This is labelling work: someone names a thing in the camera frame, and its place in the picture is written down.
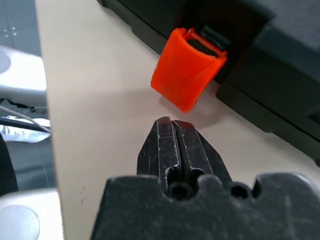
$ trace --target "gray floor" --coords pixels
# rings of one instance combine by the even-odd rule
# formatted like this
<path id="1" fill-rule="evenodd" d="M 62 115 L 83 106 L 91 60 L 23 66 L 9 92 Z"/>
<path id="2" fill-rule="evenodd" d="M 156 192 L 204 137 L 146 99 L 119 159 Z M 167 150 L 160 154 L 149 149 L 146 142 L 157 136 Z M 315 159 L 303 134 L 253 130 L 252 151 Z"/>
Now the gray floor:
<path id="1" fill-rule="evenodd" d="M 48 119 L 48 114 L 31 113 L 4 102 L 6 108 L 31 118 Z M 0 111 L 0 117 L 8 116 Z M 56 187 L 51 137 L 37 143 L 8 142 L 7 148 L 16 174 L 19 191 Z"/>

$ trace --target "cable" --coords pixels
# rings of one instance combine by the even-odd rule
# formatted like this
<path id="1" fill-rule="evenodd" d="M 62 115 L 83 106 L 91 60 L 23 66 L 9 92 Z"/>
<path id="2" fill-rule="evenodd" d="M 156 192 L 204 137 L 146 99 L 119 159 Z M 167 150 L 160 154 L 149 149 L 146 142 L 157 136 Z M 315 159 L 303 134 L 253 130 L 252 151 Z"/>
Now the cable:
<path id="1" fill-rule="evenodd" d="M 8 113 L 10 113 L 10 114 L 16 115 L 16 116 L 18 116 L 18 117 L 20 117 L 20 118 L 26 119 L 26 120 L 32 122 L 33 124 L 37 125 L 37 126 L 38 126 L 39 128 L 41 128 L 42 130 L 44 130 L 44 131 L 46 131 L 47 133 L 51 134 L 51 130 L 50 130 L 50 129 L 46 128 L 45 126 L 42 126 L 42 125 L 39 124 L 39 123 L 37 123 L 37 122 L 36 122 L 35 120 L 33 120 L 31 117 L 28 117 L 28 116 L 26 116 L 26 115 L 24 115 L 24 114 L 21 114 L 21 113 L 19 113 L 19 112 L 10 110 L 9 108 L 6 108 L 6 107 L 1 106 L 1 105 L 0 105 L 0 109 L 3 110 L 3 111 L 5 111 L 5 112 L 8 112 Z"/>

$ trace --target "table surface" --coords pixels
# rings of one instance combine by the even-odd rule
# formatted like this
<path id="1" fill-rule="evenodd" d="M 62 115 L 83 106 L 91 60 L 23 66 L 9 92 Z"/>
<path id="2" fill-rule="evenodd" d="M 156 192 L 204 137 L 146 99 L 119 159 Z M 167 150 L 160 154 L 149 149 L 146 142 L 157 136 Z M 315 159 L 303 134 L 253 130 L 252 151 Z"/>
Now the table surface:
<path id="1" fill-rule="evenodd" d="M 37 0 L 56 178 L 67 240 L 88 240 L 107 178 L 134 175 L 154 120 L 191 122 L 233 180 L 298 172 L 320 187 L 320 169 L 216 99 L 212 83 L 183 114 L 150 87 L 159 56 L 95 0 Z"/>

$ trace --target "orange plastic part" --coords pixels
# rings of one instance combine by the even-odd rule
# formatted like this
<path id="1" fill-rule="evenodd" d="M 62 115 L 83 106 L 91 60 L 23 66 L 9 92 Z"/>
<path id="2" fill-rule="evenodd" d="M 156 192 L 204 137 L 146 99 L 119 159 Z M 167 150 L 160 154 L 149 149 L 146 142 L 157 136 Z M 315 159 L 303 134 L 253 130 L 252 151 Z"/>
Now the orange plastic part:
<path id="1" fill-rule="evenodd" d="M 198 40 L 218 57 L 207 55 L 187 43 Z M 191 28 L 176 28 L 168 39 L 154 70 L 151 87 L 184 113 L 190 111 L 207 84 L 227 60 L 227 52 L 206 41 Z"/>

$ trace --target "black plastic case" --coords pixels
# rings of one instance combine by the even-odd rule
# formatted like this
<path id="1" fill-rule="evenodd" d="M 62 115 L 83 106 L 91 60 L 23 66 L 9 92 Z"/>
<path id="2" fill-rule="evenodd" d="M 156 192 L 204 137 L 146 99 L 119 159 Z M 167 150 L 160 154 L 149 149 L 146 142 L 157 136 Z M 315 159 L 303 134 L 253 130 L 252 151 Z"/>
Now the black plastic case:
<path id="1" fill-rule="evenodd" d="M 175 28 L 231 41 L 217 97 L 320 165 L 319 0 L 98 0 L 161 54 Z"/>

